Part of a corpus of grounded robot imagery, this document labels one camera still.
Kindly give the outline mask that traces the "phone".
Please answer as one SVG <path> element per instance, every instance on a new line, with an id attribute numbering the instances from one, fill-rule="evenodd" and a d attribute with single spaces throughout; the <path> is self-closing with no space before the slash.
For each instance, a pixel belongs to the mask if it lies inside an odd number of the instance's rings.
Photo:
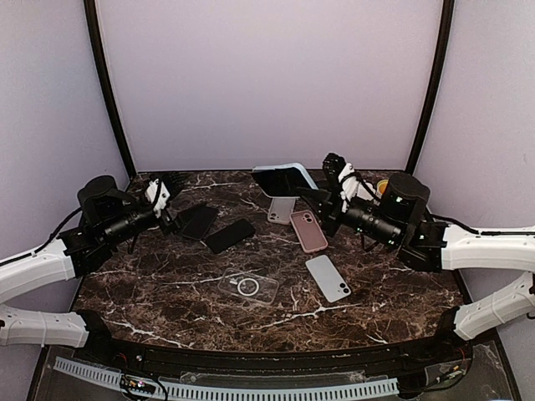
<path id="1" fill-rule="evenodd" d="M 337 302 L 351 294 L 349 285 L 326 255 L 306 261 L 305 266 L 328 302 Z"/>
<path id="2" fill-rule="evenodd" d="M 270 198 L 298 196 L 298 188 L 317 190 L 318 187 L 308 171 L 300 163 L 256 166 L 251 176 L 262 193 Z"/>
<path id="3" fill-rule="evenodd" d="M 202 240 L 210 230 L 218 213 L 219 210 L 215 207 L 201 206 L 185 224 L 181 234 L 193 241 Z"/>

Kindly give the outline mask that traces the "pink phone case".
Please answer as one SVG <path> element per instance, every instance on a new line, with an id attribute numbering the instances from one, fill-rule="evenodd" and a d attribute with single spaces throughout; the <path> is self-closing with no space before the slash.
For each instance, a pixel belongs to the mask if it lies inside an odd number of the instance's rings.
<path id="1" fill-rule="evenodd" d="M 291 225 L 305 253 L 322 251 L 328 242 L 312 211 L 297 211 L 290 215 Z"/>

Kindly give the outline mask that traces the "white phone case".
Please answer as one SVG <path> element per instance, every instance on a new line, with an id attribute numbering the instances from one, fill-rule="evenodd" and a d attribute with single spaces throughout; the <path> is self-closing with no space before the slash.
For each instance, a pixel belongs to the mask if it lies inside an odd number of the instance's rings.
<path id="1" fill-rule="evenodd" d="M 267 221 L 279 225 L 290 225 L 290 216 L 293 213 L 295 202 L 295 198 L 272 198 L 267 213 Z"/>

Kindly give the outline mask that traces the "black smartphone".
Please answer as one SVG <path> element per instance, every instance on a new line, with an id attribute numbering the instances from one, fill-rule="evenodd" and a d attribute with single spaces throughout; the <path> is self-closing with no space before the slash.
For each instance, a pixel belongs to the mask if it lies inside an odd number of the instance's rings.
<path id="1" fill-rule="evenodd" d="M 201 243 L 214 254 L 220 254 L 255 233 L 256 229 L 251 222 L 246 219 L 239 219 L 207 236 L 201 240 Z"/>

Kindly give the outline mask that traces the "clear magsafe phone case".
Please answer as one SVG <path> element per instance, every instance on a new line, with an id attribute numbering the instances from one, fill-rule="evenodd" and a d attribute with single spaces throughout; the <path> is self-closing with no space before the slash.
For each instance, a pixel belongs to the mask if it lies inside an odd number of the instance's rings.
<path id="1" fill-rule="evenodd" d="M 217 288 L 228 295 L 269 306 L 278 293 L 279 282 L 253 272 L 227 268 L 218 282 Z"/>

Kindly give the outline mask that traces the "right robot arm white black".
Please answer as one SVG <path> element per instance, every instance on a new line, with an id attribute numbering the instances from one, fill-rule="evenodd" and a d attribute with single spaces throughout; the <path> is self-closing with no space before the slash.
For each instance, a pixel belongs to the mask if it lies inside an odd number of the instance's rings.
<path id="1" fill-rule="evenodd" d="M 519 278 L 478 301 L 441 314 L 426 354 L 445 362 L 479 334 L 522 315 L 534 314 L 534 230 L 471 229 L 458 221 L 426 213 L 430 190 L 414 176 L 395 173 L 380 202 L 349 199 L 335 182 L 327 190 L 298 188 L 328 236 L 347 226 L 396 250 L 396 258 L 417 272 L 469 268 L 520 271 Z"/>

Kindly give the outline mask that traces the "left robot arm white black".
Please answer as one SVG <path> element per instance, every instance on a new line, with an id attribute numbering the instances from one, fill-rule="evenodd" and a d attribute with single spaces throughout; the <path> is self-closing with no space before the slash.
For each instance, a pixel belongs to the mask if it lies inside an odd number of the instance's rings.
<path id="1" fill-rule="evenodd" d="M 96 312 L 52 313 L 13 308 L 8 301 L 55 282 L 81 278 L 100 269 L 124 242 L 154 227 L 164 234 L 181 224 L 167 208 L 184 189 L 188 175 L 181 172 L 153 175 L 138 197 L 120 190 L 115 178 L 90 180 L 77 198 L 80 216 L 73 229 L 58 226 L 41 246 L 1 262 L 1 344 L 61 345 L 85 348 L 100 364 L 118 357 L 117 344 Z"/>

